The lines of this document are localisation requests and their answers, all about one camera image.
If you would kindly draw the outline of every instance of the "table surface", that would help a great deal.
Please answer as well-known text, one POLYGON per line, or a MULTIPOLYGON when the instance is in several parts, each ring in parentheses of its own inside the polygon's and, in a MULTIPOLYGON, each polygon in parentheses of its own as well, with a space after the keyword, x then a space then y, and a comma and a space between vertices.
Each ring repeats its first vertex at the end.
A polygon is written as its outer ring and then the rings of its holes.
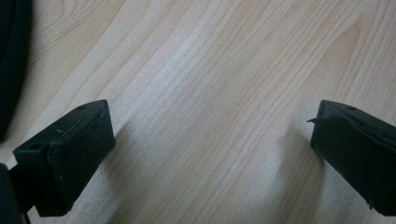
POLYGON ((12 150, 110 106, 117 146, 32 223, 396 223, 309 146, 320 100, 396 125, 396 1, 35 1, 12 150))

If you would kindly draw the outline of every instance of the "wooden table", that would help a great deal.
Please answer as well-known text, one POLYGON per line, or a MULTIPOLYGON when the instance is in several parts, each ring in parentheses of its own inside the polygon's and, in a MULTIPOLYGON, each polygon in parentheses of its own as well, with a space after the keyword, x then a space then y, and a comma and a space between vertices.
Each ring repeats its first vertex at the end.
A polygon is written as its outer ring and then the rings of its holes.
POLYGON ((396 1, 35 1, 1 145, 107 99, 117 146, 32 223, 396 223, 309 147, 320 100, 396 125, 396 1))

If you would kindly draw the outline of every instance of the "black object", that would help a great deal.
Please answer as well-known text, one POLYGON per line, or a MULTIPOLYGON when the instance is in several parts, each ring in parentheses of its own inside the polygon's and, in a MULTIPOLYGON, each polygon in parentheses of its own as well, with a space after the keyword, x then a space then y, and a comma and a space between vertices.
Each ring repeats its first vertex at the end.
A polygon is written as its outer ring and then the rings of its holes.
POLYGON ((359 109, 322 101, 311 147, 379 213, 396 216, 396 128, 359 109))
POLYGON ((18 165, 9 171, 9 178, 4 167, 0 176, 4 186, 12 183, 13 190, 7 187, 9 199, 0 206, 6 203, 13 211, 15 197, 18 214, 35 205, 42 217, 63 216, 114 146, 106 100, 75 108, 14 150, 18 165))
POLYGON ((32 0, 0 0, 0 141, 21 94, 32 29, 32 0))

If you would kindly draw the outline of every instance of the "light wood grain surface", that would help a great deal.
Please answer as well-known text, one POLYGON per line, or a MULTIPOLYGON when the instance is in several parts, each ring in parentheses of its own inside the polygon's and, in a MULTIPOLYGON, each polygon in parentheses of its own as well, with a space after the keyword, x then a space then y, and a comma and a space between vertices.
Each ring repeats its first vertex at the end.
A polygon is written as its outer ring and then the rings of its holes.
POLYGON ((309 147, 327 99, 396 125, 396 1, 34 4, 1 145, 107 99, 117 136, 64 217, 33 223, 396 223, 309 147))

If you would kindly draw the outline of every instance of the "screw hole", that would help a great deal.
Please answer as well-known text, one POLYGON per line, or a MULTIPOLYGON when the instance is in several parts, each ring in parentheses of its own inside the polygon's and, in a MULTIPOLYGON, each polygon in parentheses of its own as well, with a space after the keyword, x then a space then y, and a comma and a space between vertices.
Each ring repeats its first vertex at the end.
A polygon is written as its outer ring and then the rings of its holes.
POLYGON ((32 150, 39 149, 39 148, 41 148, 40 144, 33 144, 33 145, 29 146, 29 149, 32 149, 32 150))

